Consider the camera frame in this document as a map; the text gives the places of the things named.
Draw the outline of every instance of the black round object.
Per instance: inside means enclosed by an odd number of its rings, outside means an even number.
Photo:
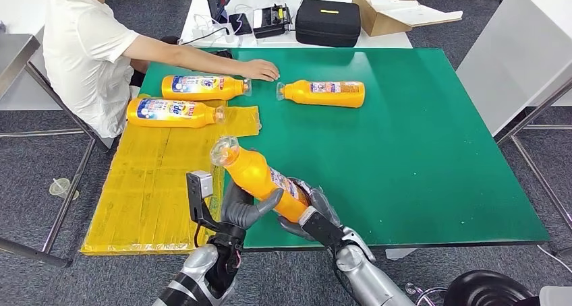
[[[526,287],[504,274],[474,270],[449,285],[443,306],[514,306],[532,296]]]

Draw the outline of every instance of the white paper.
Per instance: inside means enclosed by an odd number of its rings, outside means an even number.
[[[370,5],[378,12],[403,22],[409,26],[421,26],[437,22],[460,20],[463,11],[445,13],[420,5],[417,1],[402,0],[368,0]]]
[[[412,8],[382,11],[383,14],[410,26],[421,26],[436,22],[456,21],[463,16],[463,11],[445,13],[431,7],[419,5]]]
[[[368,0],[371,6],[378,12],[399,9],[412,8],[419,6],[417,1],[400,1],[400,0]]]
[[[262,26],[262,10],[257,9],[254,11],[254,19],[252,22],[252,28],[260,28]]]

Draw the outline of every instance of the table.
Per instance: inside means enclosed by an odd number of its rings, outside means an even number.
[[[69,205],[72,202],[76,188],[80,184],[82,175],[86,169],[87,162],[89,161],[90,155],[97,145],[104,151],[107,151],[109,147],[101,141],[101,139],[95,134],[87,124],[76,117],[61,101],[58,95],[52,89],[48,79],[41,73],[40,70],[31,62],[31,58],[34,53],[40,47],[39,41],[35,36],[31,34],[0,34],[0,98],[5,94],[7,89],[12,85],[13,81],[18,78],[22,73],[22,70],[26,70],[26,73],[48,94],[54,102],[56,102],[61,109],[63,109],[78,125],[78,129],[55,129],[48,131],[29,131],[29,132],[17,132],[17,133],[0,133],[0,139],[11,138],[11,137],[38,137],[38,136],[56,136],[56,135],[69,135],[69,134],[81,134],[86,133],[90,137],[90,141],[84,152],[84,155],[80,161],[80,165],[71,180],[69,185],[69,193],[67,197],[63,200],[58,214],[55,217],[54,223],[51,230],[44,242],[44,246],[41,250],[37,250],[26,245],[19,244],[7,239],[0,237],[0,250],[5,250],[11,253],[16,253],[29,257],[30,259],[35,259],[47,264],[58,267],[68,267],[71,264],[71,260],[66,257],[56,257],[51,255],[51,250],[53,244],[59,231],[61,225],[65,219],[67,211],[69,210]]]
[[[233,13],[246,12],[246,17],[249,22],[253,22],[253,9],[270,7],[274,5],[274,3],[286,3],[290,8],[293,18],[295,19],[294,14],[297,12],[301,1],[302,0],[231,0],[228,6],[226,6],[226,9],[229,15]],[[351,0],[328,1],[345,1],[351,3]],[[197,31],[200,26],[204,26],[209,22],[210,12],[206,0],[192,0],[189,14],[187,16],[187,20],[185,21],[183,32],[181,33],[181,39],[184,42],[187,42],[214,31],[215,29],[210,27],[202,28],[205,30],[204,34],[200,31]],[[225,24],[225,26],[232,30],[230,24]],[[195,47],[315,47],[308,44],[298,43],[295,39],[295,32],[288,32],[280,36],[273,36],[270,38],[262,39],[256,39],[254,38],[254,35],[248,34],[236,37],[232,36],[229,38],[229,40],[226,40],[224,35],[225,31],[223,30],[214,34],[212,37],[193,42],[192,44]],[[388,34],[384,36],[369,37],[362,30],[362,34],[357,41],[357,47],[411,48],[411,43],[409,42],[409,39],[404,32]]]
[[[457,69],[492,135],[572,75],[572,2],[504,0]],[[572,93],[555,104],[572,105]]]
[[[253,81],[262,129],[240,144],[284,175],[322,186],[343,223],[369,245],[530,244],[548,234],[437,49],[233,49],[272,61],[281,82],[361,80],[360,109],[276,101],[276,83]],[[163,76],[191,73],[152,63],[142,93]],[[249,249],[315,247],[280,229],[270,213],[248,232]]]
[[[47,0],[0,0],[0,20],[11,34],[31,34],[40,48],[30,59],[43,75],[47,75],[42,54],[42,39]],[[0,101],[0,111],[59,110],[60,107],[27,73],[13,81]]]

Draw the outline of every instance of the detergent bottle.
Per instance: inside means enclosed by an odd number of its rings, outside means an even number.
[[[210,151],[210,161],[223,166],[237,185],[258,200],[265,200],[277,188],[284,189],[274,210],[290,222],[297,222],[308,207],[308,197],[295,183],[270,168],[260,153],[241,148],[236,137],[221,137]]]
[[[364,103],[366,88],[362,82],[308,82],[298,80],[292,84],[278,83],[278,100],[284,98],[298,104],[344,106],[358,108]]]
[[[229,100],[238,95],[250,96],[250,79],[237,80],[222,75],[168,75],[163,78],[161,92],[166,99]]]
[[[139,126],[199,128],[224,119],[223,106],[214,108],[201,102],[135,98],[127,106],[127,120]]]

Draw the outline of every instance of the gray carpet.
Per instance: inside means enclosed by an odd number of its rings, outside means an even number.
[[[120,21],[149,36],[178,35],[191,0],[109,0]],[[463,21],[416,28],[415,47],[442,47],[454,67],[477,38],[495,0],[420,0],[441,10],[465,11]],[[61,112],[0,112],[0,132],[73,126]],[[570,108],[550,109],[539,123],[572,123]],[[520,138],[565,204],[572,210],[572,133],[524,131]],[[48,194],[51,177],[71,178],[88,140],[84,135],[0,140],[0,236],[40,248],[59,201]],[[548,229],[552,248],[572,245],[572,233],[556,213],[512,144],[501,150]],[[184,255],[87,257],[77,252],[101,194],[113,151],[94,151],[72,203],[57,254],[72,255],[65,270],[0,252],[0,305],[150,305]],[[572,285],[572,274],[534,246],[420,249],[402,260],[374,251],[377,265],[402,286],[446,286],[474,269],[491,269],[537,293],[544,285]],[[323,251],[246,253],[238,292],[229,305],[353,305],[328,269]]]

